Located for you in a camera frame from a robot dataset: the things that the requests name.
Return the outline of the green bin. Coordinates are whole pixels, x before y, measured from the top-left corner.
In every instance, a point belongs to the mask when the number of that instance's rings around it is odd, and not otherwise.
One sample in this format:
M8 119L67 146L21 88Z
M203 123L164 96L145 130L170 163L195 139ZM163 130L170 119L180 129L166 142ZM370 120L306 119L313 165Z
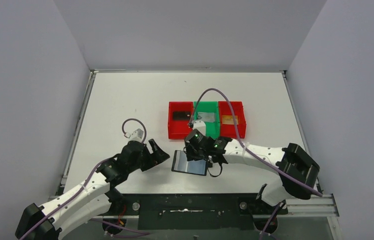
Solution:
M215 113L215 122L205 122L206 124L206 136L216 139L220 136L220 117L219 117L219 106L217 101L200 101L198 106L197 102L193 102L194 105L194 120L197 119L198 112L212 112Z

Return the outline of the black leather card holder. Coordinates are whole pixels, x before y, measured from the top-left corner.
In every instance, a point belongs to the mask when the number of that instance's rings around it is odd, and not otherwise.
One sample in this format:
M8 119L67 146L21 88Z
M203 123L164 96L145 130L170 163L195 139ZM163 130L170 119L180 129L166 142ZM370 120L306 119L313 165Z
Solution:
M206 176L207 175L207 162L201 160L187 160L187 155L181 150L174 152L174 158L172 162L171 171L176 173Z

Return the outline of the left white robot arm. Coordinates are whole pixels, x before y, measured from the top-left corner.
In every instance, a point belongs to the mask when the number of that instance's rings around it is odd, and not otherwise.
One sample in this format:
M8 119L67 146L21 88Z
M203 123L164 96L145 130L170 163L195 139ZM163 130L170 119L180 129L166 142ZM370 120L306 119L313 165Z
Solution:
M153 139L148 144L129 141L120 153L99 162L74 188L41 205L27 206L16 228L16 238L61 239L91 218L123 206L124 197L116 187L132 172L147 171L169 158Z

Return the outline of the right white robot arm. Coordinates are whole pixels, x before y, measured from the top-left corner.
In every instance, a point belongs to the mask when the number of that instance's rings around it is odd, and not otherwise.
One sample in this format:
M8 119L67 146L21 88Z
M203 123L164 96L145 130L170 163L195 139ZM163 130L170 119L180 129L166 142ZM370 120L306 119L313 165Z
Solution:
M267 147L245 144L241 140L220 136L213 139L197 129L184 139L188 161L206 160L219 165L241 164L278 175L278 179L262 187L259 199L270 206L295 197L308 200L322 196L315 189L320 166L298 144Z

